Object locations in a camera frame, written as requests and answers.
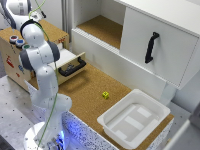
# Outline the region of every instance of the black handle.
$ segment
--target black handle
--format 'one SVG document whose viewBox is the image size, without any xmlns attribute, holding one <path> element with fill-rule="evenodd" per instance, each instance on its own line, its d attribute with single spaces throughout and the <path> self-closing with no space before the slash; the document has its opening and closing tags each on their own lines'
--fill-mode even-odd
<svg viewBox="0 0 200 150">
<path fill-rule="evenodd" d="M 153 46 L 154 46 L 154 40 L 157 39 L 160 35 L 156 32 L 153 32 L 153 36 L 151 37 L 150 41 L 149 41 L 149 45 L 147 48 L 147 53 L 146 53 L 146 57 L 145 57 L 145 63 L 148 64 L 149 62 L 151 62 L 153 60 L 153 57 L 151 57 L 151 53 L 153 50 Z"/>
<path fill-rule="evenodd" d="M 70 76 L 71 74 L 73 74 L 74 72 L 80 70 L 81 68 L 85 67 L 86 65 L 86 62 L 84 60 L 81 59 L 81 57 L 78 57 L 78 62 L 80 63 L 78 66 L 72 68 L 72 69 L 69 69 L 69 70 L 65 70 L 63 71 L 62 68 L 59 68 L 58 69 L 58 72 L 64 76 L 64 77 L 68 77 Z"/>
</svg>

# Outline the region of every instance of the open shelf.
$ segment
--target open shelf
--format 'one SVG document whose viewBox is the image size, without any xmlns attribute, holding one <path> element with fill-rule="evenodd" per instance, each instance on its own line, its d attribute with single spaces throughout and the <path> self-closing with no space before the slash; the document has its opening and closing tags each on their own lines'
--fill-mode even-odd
<svg viewBox="0 0 200 150">
<path fill-rule="evenodd" d="M 122 25 L 100 15 L 77 27 L 117 49 L 120 49 L 123 30 Z"/>
</svg>

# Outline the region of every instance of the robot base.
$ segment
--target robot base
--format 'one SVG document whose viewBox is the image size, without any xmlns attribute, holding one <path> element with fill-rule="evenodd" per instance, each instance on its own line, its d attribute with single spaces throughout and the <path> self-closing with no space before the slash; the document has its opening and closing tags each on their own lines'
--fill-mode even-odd
<svg viewBox="0 0 200 150">
<path fill-rule="evenodd" d="M 34 137 L 38 134 L 39 130 L 43 127 L 44 124 L 45 124 L 44 122 L 35 124 L 26 132 L 25 137 L 24 137 L 25 150 L 49 150 L 49 147 L 47 145 L 41 145 L 38 148 L 38 141 L 34 140 Z M 65 138 L 65 144 L 68 145 L 67 143 L 69 144 L 69 139 Z"/>
</svg>

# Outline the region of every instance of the yellow object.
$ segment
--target yellow object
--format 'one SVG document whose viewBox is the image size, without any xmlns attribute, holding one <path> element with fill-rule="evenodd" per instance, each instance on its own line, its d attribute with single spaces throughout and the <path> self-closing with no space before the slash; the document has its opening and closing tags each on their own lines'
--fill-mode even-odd
<svg viewBox="0 0 200 150">
<path fill-rule="evenodd" d="M 108 99 L 109 93 L 108 93 L 108 92 L 103 92 L 102 96 L 103 96 L 105 99 Z"/>
</svg>

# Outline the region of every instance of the white tabletop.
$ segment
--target white tabletop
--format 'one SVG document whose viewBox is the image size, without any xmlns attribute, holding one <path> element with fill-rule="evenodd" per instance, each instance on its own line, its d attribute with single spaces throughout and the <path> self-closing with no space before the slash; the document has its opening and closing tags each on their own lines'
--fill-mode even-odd
<svg viewBox="0 0 200 150">
<path fill-rule="evenodd" d="M 195 0 L 115 1 L 200 37 L 200 5 L 190 2 Z"/>
</svg>

